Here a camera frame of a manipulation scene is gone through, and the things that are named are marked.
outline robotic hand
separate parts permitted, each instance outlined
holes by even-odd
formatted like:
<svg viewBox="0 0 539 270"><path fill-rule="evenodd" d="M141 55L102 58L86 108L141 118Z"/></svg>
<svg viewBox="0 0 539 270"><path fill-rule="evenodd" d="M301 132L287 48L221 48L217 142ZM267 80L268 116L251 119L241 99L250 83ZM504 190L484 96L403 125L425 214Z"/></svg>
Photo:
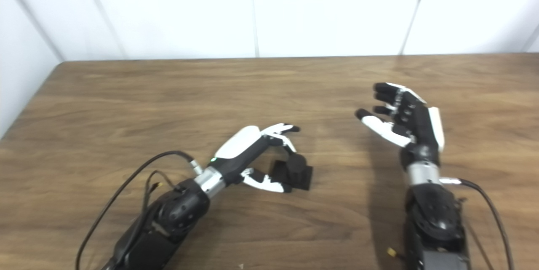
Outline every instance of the robotic hand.
<svg viewBox="0 0 539 270"><path fill-rule="evenodd" d="M385 106L356 111L363 124L401 147L400 162L408 175L404 241L409 270L468 270L470 259L461 221L460 203L439 175L443 129L436 107L426 107L412 90L392 83L374 85L375 99Z"/></svg>
<svg viewBox="0 0 539 270"><path fill-rule="evenodd" d="M296 126L283 123L262 131L257 126L247 126L217 151L204 170L187 155L186 159L198 176L180 182L172 191L143 208L138 219L116 243L113 257L102 269L162 269L198 220L206 214L210 200L232 184L244 182L257 189L273 192L290 192L293 187L307 190L312 167L306 165L305 158L296 153L290 139L283 135L299 130ZM288 161L277 170L281 173L285 171L281 177L274 174L268 176L248 168L270 146L284 147L289 154Z"/></svg>

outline wooden table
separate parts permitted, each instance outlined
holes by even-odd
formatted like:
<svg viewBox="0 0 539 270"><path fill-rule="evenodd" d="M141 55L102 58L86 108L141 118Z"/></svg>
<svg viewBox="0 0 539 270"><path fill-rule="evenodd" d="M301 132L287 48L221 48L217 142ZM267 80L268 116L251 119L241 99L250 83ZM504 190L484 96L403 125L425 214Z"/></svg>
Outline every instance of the wooden table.
<svg viewBox="0 0 539 270"><path fill-rule="evenodd" d="M104 203L148 158L181 149L205 164L243 126L287 122L302 127L291 139L314 166L311 191L229 187L168 269L399 269L385 253L402 250L398 149L354 117L377 104L371 86L383 81L441 109L443 175L483 186L517 268L537 269L539 54L531 53L64 63L0 142L0 268L71 269ZM284 157L271 150L254 165L267 171ZM175 181L194 176L173 157L153 168ZM83 269L110 257L139 212L145 178L104 218ZM483 199L454 191L469 198L474 269L506 269Z"/></svg>

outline electrical wire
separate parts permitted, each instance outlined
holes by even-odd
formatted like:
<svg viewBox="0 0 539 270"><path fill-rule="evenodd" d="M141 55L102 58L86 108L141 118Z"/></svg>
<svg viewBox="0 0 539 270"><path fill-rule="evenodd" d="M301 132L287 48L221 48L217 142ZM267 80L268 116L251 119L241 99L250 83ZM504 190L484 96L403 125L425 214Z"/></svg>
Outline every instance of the electrical wire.
<svg viewBox="0 0 539 270"><path fill-rule="evenodd" d="M131 174L131 176L129 176L127 178L127 180L125 180L125 182L123 182L123 184L118 188L118 190L116 190L116 192L112 195L112 197L106 203L103 210L101 210L98 217L96 218L96 220L94 221L94 223L92 224L90 229L88 230L88 233L86 234L86 237L84 237L83 242L81 243L81 245L79 247L79 251L77 251L77 258L75 259L75 270L80 270L80 259L81 259L82 255L83 255L83 251L84 251L84 248L86 247L86 244L88 243L90 237L92 237L92 234L94 233L94 230L96 230L96 228L97 228L98 224L100 223L100 221L102 220L103 216L108 211L110 206L112 206L112 203L114 203L116 198L118 198L120 193L122 193L122 191L125 189L125 187L127 187L127 185L129 185L129 183L133 179L135 179L135 177L137 175L139 175L139 173L142 170L144 170L147 166L152 164L154 161L156 161L156 160L158 160L158 159L160 159L160 158L162 158L164 156L167 156L167 155L179 155L179 156L183 157L188 163L190 163L191 161L194 160L191 157L191 155L189 155L187 153L184 153L183 151L167 151L167 152L159 153L158 155L152 157L151 159L148 159L144 164L142 164L142 166L140 166L137 170L135 170L135 172L133 172L133 174Z"/></svg>
<svg viewBox="0 0 539 270"><path fill-rule="evenodd" d="M511 247L509 244L509 238L507 237L507 232L505 231L504 224L502 223L500 213L498 213L498 210L494 206L494 203L492 202L490 197L488 197L487 193L483 189L481 189L481 187L478 184L474 182L470 182L469 180L465 180L462 178L459 178L458 180L460 180L463 186L467 186L467 187L477 190L479 193L481 193L483 198L487 201L487 204L491 208L492 214L494 215L494 219L496 220L498 229L500 230L500 234L502 235L502 241L504 242L508 268L509 270L514 270L515 264L512 259L512 252L511 252Z"/></svg>
<svg viewBox="0 0 539 270"><path fill-rule="evenodd" d="M148 212L148 204L150 203L150 195L152 193L152 191L154 191L154 189L156 187L152 186L152 188L150 188L150 181L152 180L152 177L156 174L159 174L163 177L163 179L167 182L167 184L174 189L174 185L173 183L170 181L170 179L168 178L168 176L166 174L164 174L163 172L160 172L159 170L154 170L152 173L150 173L150 175L148 176L148 178L146 179L146 183L144 185L144 197L142 199L142 211L140 212L140 216L137 220L137 224L135 226L135 228L133 229L133 232L131 232L131 235L129 236L129 240L127 241L126 245L125 245L125 248L122 252L122 254L120 255L120 258L118 260L116 260L116 266L118 266L120 263L123 262L123 259L125 258L125 256L127 255L127 252L129 252L129 249L131 249L133 243L135 243L135 240L137 239L137 237L139 236L141 230L142 230L142 227L144 226L144 223L146 222L146 219L147 219L147 212Z"/></svg>

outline white wall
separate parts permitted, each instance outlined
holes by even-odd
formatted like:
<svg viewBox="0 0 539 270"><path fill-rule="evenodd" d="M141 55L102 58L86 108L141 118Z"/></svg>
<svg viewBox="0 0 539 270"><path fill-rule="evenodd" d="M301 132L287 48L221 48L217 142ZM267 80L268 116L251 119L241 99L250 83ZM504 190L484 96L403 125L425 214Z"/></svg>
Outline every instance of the white wall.
<svg viewBox="0 0 539 270"><path fill-rule="evenodd" d="M522 52L539 0L421 0L404 54Z"/></svg>
<svg viewBox="0 0 539 270"><path fill-rule="evenodd" d="M11 114L0 136L59 60L539 51L539 0L9 2L0 8L0 64L2 115ZM9 38L16 31L42 47ZM51 64L39 59L48 48L57 51ZM19 97L4 101L11 95Z"/></svg>
<svg viewBox="0 0 539 270"><path fill-rule="evenodd" d="M16 0L0 0L0 137L59 63Z"/></svg>

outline metal cylinder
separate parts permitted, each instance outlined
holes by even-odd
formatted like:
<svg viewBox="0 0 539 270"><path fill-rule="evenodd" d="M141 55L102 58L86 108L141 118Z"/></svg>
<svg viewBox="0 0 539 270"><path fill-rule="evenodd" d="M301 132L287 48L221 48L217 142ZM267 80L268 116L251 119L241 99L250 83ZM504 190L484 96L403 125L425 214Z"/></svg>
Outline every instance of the metal cylinder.
<svg viewBox="0 0 539 270"><path fill-rule="evenodd" d="M416 161L406 168L406 172L410 186L427 183L441 185L440 171L435 163Z"/></svg>
<svg viewBox="0 0 539 270"><path fill-rule="evenodd" d="M206 168L202 174L195 178L195 182L210 199L227 186L223 176L213 167Z"/></svg>

